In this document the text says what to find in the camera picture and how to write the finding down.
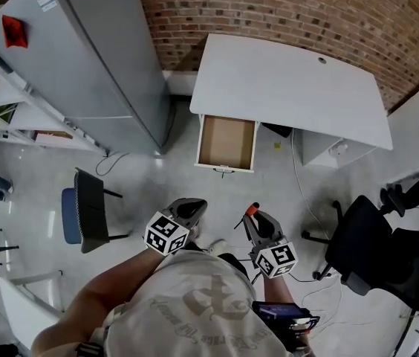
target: white shelving unit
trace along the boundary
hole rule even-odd
[[[82,130],[67,123],[64,116],[40,97],[17,73],[8,74],[0,66],[0,107],[2,106],[0,141],[38,147],[85,149],[105,154],[103,148]]]

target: blue chair seat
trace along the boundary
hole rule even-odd
[[[62,191],[61,211],[65,241],[70,245],[80,244],[82,237],[77,223],[76,191],[73,187]]]

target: black office chair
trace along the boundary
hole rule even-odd
[[[129,235],[110,237],[105,219],[104,193],[122,198],[118,193],[104,189],[100,178],[76,168],[74,187],[62,191],[62,227],[64,238],[70,245],[81,244],[81,252],[86,254],[114,239]]]
[[[339,224],[332,239],[302,238],[327,243],[327,266],[315,271],[321,280],[333,267],[342,283],[359,295],[384,289],[419,311],[419,231],[397,228],[394,232],[382,213],[365,197],[358,197],[345,215],[334,203]]]

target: gray floor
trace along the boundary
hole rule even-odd
[[[280,221],[285,235],[294,242],[299,257],[294,276],[310,280],[312,271],[323,263],[324,247],[300,238],[303,228],[317,228],[317,223],[299,192],[290,141],[261,127],[254,174],[234,173],[222,179],[211,169],[193,166],[198,132],[198,118],[189,113],[187,105],[180,104],[169,140],[172,147],[165,156],[126,156],[103,178],[106,187],[124,195],[123,200],[106,198],[111,233],[132,233],[128,239],[86,255],[79,252],[78,245],[64,241],[60,197],[62,189],[73,186],[75,167],[94,173],[102,158],[91,152],[0,144],[0,175],[15,184],[11,203],[0,202],[0,228],[4,229],[0,244],[6,240],[20,246],[7,254],[10,264],[4,266],[3,275],[18,277],[62,269],[64,276],[59,282],[36,284],[34,290],[66,307],[92,277],[144,249],[145,224],[156,210],[174,199],[194,196],[209,202],[201,222],[203,244],[225,238],[231,252],[247,258],[250,244],[244,230],[234,231],[233,227],[247,206],[257,201],[262,210]],[[281,142],[280,149],[274,147],[276,142]],[[336,226],[331,207],[334,199],[340,200],[345,210],[360,194],[377,201],[379,186],[373,182],[366,158],[336,171],[309,170],[300,165],[297,152],[296,158],[302,188],[328,233]],[[101,170],[110,163],[106,161]],[[393,226],[419,229],[419,209],[411,210],[402,220],[390,215],[389,221]],[[250,264],[246,267],[254,276]],[[405,324],[399,316],[406,313],[406,307],[397,298],[380,290],[357,296],[341,286],[338,276],[298,283],[286,275],[286,281],[296,302],[300,305],[303,301],[321,317],[310,335],[318,356],[389,356]],[[262,280],[256,283],[256,291],[263,300]],[[5,319],[0,298],[0,342],[13,340]]]

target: person's arm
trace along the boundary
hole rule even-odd
[[[129,301],[164,256],[151,248],[96,276],[77,294],[64,316],[33,342],[33,356],[59,345],[89,341],[116,306]]]
[[[269,279],[264,275],[264,297],[266,301],[273,303],[295,303],[282,276]],[[302,342],[308,347],[306,348],[308,350],[305,350],[304,356],[315,357],[312,349],[310,348],[310,345],[308,344],[307,335],[303,335],[301,339]]]

